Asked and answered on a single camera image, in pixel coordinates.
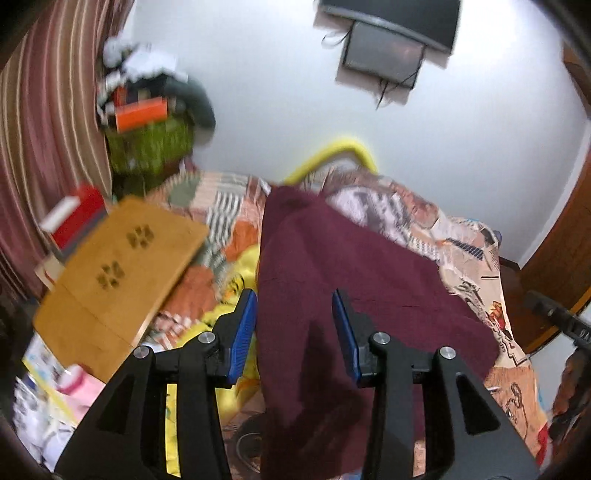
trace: dark clothing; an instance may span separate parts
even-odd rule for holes
[[[378,330],[424,351],[450,345],[481,379],[498,356],[492,331],[447,292],[435,262],[355,225],[320,197],[274,189],[263,218],[256,324],[267,405],[263,480],[327,480],[363,465],[373,390],[358,390],[345,373],[331,310],[337,288]],[[415,400],[417,432],[421,412]]]

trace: black cable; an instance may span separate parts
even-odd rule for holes
[[[351,31],[352,31],[352,30],[353,30],[353,25],[351,25],[351,27],[350,27],[350,28],[347,30],[347,32],[346,32],[346,33],[343,35],[343,37],[342,37],[342,38],[341,38],[341,39],[340,39],[338,42],[336,42],[336,43],[325,43],[325,42],[326,42],[326,39],[327,39],[328,37],[335,37],[335,36],[336,36],[336,34],[337,34],[337,33],[339,33],[339,32],[337,32],[337,31],[332,31],[332,32],[329,32],[329,33],[327,33],[327,34],[324,36],[324,38],[322,39],[322,42],[321,42],[321,44],[322,44],[322,46],[323,46],[323,47],[330,47],[330,48],[332,48],[332,47],[336,47],[337,45],[341,45],[341,44],[342,44],[342,43],[343,43],[343,42],[344,42],[344,41],[347,39],[347,37],[348,37],[349,35],[351,35]]]
[[[400,87],[401,85],[403,85],[404,82],[406,82],[407,80],[410,80],[414,76],[418,75],[418,71],[423,66],[424,55],[425,55],[425,46],[423,46],[422,49],[421,49],[421,60],[419,61],[419,64],[418,64],[417,69],[414,72],[412,72],[408,77],[406,77],[402,82],[397,82],[396,85],[393,88],[391,88],[390,90],[388,90],[388,85],[390,85],[390,81],[389,80],[385,80],[385,79],[380,79],[380,81],[379,81],[379,88],[380,88],[380,90],[381,90],[382,93],[380,94],[380,97],[379,97],[379,100],[378,100],[378,104],[375,106],[375,109],[376,110],[380,107],[380,105],[384,101],[384,98],[386,97],[386,95],[390,95],[398,87]]]

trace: wall-mounted tv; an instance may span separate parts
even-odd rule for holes
[[[460,0],[320,0],[324,12],[387,28],[451,53]]]

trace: striped curtain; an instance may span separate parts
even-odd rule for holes
[[[104,41],[134,0],[55,0],[0,73],[0,286],[39,297],[38,222],[82,182],[111,193],[95,86]]]

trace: metal screw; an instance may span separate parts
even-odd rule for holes
[[[134,357],[146,358],[150,354],[150,349],[145,345],[139,346],[134,350]]]
[[[386,332],[376,332],[374,333],[374,342],[380,345],[386,345],[390,342],[390,335]]]
[[[456,357],[456,351],[450,346],[443,346],[439,349],[439,353],[443,358],[452,360]]]
[[[213,332],[203,332],[197,338],[201,343],[212,343],[216,339],[216,334]]]

